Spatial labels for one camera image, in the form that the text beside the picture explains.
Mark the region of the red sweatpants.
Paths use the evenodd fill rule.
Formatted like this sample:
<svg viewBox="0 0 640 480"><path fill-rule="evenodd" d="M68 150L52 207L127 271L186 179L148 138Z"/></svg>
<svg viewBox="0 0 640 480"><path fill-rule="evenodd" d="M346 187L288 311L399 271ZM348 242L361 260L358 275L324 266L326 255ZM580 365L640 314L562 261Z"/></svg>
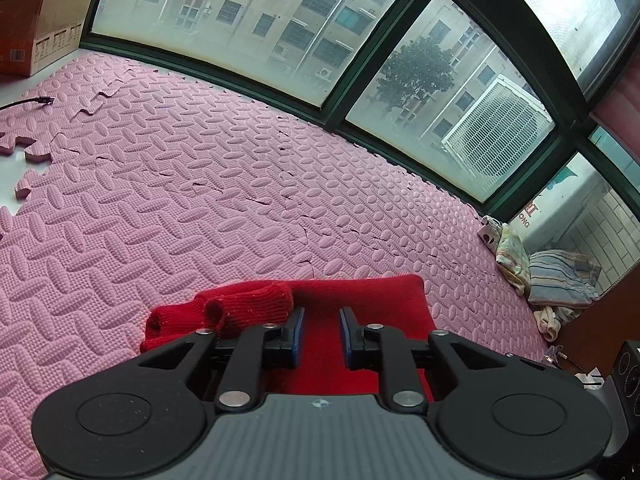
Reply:
<svg viewBox="0 0 640 480"><path fill-rule="evenodd" d="M362 325L378 323L426 339L435 328L424 295L424 281L414 274L364 280L241 282L198 292L184 304L152 310L145 324L142 353L209 328L221 339L239 336L259 323L286 321L295 308L305 310L302 353L294 370L264 375L274 393L347 396L378 393L378 375L349 370L340 336L341 308L354 311Z"/></svg>

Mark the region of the cream crumpled cloth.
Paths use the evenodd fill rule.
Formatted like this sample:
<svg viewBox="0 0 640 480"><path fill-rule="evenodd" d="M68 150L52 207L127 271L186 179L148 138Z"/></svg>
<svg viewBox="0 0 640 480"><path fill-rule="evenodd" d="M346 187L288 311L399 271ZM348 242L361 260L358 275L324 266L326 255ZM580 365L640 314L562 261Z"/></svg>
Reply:
<svg viewBox="0 0 640 480"><path fill-rule="evenodd" d="M548 342L558 338L562 327L578 318L580 312L569 307L543 307L534 312L539 333Z"/></svg>

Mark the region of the striped folded cloth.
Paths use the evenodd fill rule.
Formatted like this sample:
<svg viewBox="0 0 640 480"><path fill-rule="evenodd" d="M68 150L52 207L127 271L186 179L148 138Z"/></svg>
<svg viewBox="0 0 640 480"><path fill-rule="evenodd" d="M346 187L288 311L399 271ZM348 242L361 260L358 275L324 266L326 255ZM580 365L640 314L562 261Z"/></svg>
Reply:
<svg viewBox="0 0 640 480"><path fill-rule="evenodd" d="M588 256L561 249L529 257L528 302L539 307L587 309L597 302L601 267Z"/></svg>

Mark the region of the floral folded cloth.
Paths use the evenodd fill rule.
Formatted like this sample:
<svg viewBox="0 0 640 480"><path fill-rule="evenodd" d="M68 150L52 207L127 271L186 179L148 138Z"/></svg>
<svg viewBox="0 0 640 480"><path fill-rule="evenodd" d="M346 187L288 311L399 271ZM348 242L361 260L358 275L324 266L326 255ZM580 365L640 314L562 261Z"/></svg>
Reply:
<svg viewBox="0 0 640 480"><path fill-rule="evenodd" d="M530 293L529 258L518 233L506 223L501 227L500 240L496 250L497 266L515 289L518 296L527 297Z"/></svg>

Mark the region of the polka dot white cloth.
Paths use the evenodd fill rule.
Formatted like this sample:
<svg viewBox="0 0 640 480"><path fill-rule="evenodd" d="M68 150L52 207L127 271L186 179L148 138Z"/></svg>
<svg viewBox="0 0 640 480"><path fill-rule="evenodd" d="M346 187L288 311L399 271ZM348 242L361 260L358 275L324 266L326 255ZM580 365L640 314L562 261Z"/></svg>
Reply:
<svg viewBox="0 0 640 480"><path fill-rule="evenodd" d="M485 246L495 254L501 240L502 222L491 216L484 216L480 219L480 229L477 231L477 235Z"/></svg>

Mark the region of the pink foam puzzle mat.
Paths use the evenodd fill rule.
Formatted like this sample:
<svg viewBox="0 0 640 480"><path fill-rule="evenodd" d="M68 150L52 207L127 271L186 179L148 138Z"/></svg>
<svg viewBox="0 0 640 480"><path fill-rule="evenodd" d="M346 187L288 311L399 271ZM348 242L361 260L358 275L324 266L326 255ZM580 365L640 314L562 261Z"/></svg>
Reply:
<svg viewBox="0 0 640 480"><path fill-rule="evenodd" d="M90 53L1 84L1 474L38 479L32 412L132 358L150 311L256 278L424 281L435 324L539 360L526 302L457 197L237 93Z"/></svg>

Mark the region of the outdoor air conditioner unit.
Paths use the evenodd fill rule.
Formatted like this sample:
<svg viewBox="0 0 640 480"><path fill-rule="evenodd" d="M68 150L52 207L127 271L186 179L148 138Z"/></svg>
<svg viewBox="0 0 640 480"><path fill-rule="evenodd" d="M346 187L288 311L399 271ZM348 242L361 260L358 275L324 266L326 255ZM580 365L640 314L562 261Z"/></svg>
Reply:
<svg viewBox="0 0 640 480"><path fill-rule="evenodd" d="M484 202L553 128L537 98L499 75L452 126L442 146L471 179L468 193Z"/></svg>

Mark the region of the brown cardboard box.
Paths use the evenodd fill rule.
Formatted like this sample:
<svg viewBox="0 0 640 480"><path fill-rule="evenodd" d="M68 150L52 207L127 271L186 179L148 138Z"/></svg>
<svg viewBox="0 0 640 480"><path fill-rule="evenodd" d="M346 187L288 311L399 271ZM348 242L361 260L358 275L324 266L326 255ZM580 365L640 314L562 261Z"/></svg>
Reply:
<svg viewBox="0 0 640 480"><path fill-rule="evenodd" d="M30 77L74 52L91 0L1 0L1 73Z"/></svg>

